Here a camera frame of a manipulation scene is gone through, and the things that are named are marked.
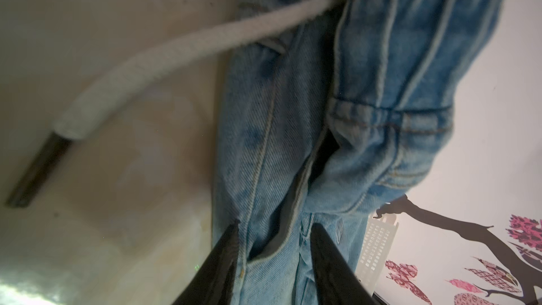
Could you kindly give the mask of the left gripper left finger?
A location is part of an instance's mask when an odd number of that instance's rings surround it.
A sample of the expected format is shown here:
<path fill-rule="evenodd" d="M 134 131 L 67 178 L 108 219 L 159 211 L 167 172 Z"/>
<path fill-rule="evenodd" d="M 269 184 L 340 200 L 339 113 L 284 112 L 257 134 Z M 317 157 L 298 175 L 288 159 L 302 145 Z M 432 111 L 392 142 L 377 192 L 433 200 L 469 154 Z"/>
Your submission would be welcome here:
<path fill-rule="evenodd" d="M 229 305 L 239 257 L 239 221 L 230 224 L 173 305 Z"/>

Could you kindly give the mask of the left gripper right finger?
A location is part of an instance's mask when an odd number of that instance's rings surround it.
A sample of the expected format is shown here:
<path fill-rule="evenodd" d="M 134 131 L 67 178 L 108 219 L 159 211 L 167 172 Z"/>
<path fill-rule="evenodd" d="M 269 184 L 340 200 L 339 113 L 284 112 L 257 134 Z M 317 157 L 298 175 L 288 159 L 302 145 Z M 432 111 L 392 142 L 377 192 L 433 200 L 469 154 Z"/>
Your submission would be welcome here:
<path fill-rule="evenodd" d="M 323 225 L 311 228 L 311 259 L 319 305 L 374 305 Z"/>

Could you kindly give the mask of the white plastic mesh basket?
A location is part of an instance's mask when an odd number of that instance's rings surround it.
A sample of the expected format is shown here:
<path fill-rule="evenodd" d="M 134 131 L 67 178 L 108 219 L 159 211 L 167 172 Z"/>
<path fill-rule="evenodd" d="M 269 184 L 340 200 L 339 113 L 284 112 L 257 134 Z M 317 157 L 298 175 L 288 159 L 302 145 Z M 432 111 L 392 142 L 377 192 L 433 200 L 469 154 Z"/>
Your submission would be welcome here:
<path fill-rule="evenodd" d="M 375 291 L 391 250 L 399 223 L 396 215 L 369 217 L 355 274 L 370 295 Z"/>

